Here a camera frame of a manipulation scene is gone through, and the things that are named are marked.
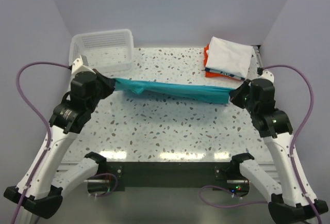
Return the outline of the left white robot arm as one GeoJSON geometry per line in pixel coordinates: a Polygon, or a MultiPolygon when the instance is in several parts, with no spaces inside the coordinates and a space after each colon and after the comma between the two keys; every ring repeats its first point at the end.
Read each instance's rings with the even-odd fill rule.
{"type": "Polygon", "coordinates": [[[76,166],[55,176],[70,145],[91,119],[100,100],[114,91],[115,81],[91,69],[86,56],[79,56],[69,67],[70,91],[66,92],[49,121],[44,121],[47,135],[29,170],[16,186],[9,186],[4,197],[17,204],[12,223],[24,208],[20,223],[30,223],[32,216],[49,219],[59,209],[64,197],[87,179],[104,179],[111,183],[101,195],[111,194],[118,177],[108,171],[105,157],[90,152],[76,166]]]}

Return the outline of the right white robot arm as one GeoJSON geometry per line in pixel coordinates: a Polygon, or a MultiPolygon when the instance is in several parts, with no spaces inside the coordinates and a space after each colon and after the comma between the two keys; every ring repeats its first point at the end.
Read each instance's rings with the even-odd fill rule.
{"type": "Polygon", "coordinates": [[[293,128],[287,114],[275,107],[273,74],[262,68],[258,77],[246,79],[230,92],[230,101],[250,114],[253,127],[267,146],[279,182],[270,177],[249,153],[232,157],[227,173],[235,179],[248,179],[263,195],[275,223],[304,222],[328,212],[305,176],[292,144],[293,128]]]}

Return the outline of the teal t-shirt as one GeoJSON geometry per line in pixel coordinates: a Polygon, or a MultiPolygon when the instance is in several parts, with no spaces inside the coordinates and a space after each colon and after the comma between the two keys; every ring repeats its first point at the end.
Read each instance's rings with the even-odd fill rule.
{"type": "Polygon", "coordinates": [[[150,91],[214,104],[229,103],[229,93],[233,90],[218,86],[170,84],[123,78],[115,78],[114,80],[117,91],[131,91],[135,94],[150,91]]]}

